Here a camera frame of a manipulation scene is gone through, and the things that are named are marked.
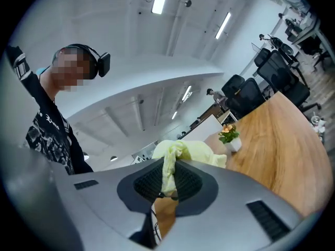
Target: curved wooden desk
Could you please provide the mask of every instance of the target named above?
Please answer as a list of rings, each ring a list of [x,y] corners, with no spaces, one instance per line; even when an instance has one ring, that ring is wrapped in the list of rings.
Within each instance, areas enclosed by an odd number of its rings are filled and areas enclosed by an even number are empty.
[[[227,162],[227,169],[257,180],[303,216],[325,206],[333,190],[326,150],[283,94],[277,92],[236,126],[242,148]]]

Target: black graphic t-shirt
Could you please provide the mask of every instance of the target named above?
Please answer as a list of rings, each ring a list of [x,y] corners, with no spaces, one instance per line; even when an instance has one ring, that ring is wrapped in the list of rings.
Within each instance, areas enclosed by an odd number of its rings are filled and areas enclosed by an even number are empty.
[[[37,75],[30,73],[21,82],[40,106],[23,145],[64,165],[69,175],[93,172],[84,161],[72,128],[40,85]]]

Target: gray floor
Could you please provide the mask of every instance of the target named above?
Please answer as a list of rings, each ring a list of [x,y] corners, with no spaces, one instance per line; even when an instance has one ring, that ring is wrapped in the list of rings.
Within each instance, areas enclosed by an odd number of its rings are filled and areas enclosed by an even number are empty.
[[[316,66],[316,70],[311,72],[306,69],[306,62],[301,62],[300,70],[310,87],[310,96],[307,104],[317,102],[322,105],[322,109],[317,108],[305,112],[307,116],[313,116],[313,111],[327,121],[325,127],[325,149],[328,153],[333,175],[335,176],[335,66],[330,58],[327,58],[322,64]]]

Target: black office chair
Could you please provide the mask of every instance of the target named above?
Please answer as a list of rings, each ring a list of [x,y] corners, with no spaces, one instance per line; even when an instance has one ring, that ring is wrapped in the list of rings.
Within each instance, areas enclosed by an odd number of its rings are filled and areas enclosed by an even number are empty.
[[[255,79],[249,78],[240,86],[240,90],[234,96],[227,99],[226,105],[230,110],[237,112],[238,116],[242,118],[264,102],[265,99]]]
[[[267,81],[273,92],[280,91],[283,93],[301,112],[305,112],[313,107],[321,109],[321,105],[318,103],[313,103],[306,107],[302,106],[310,95],[309,89],[291,72],[278,51],[272,51],[265,60],[260,62],[262,56],[256,57],[259,58],[257,62],[255,61],[258,67],[257,73]]]
[[[232,97],[244,82],[245,80],[242,76],[235,74],[226,82],[221,90],[227,98]]]

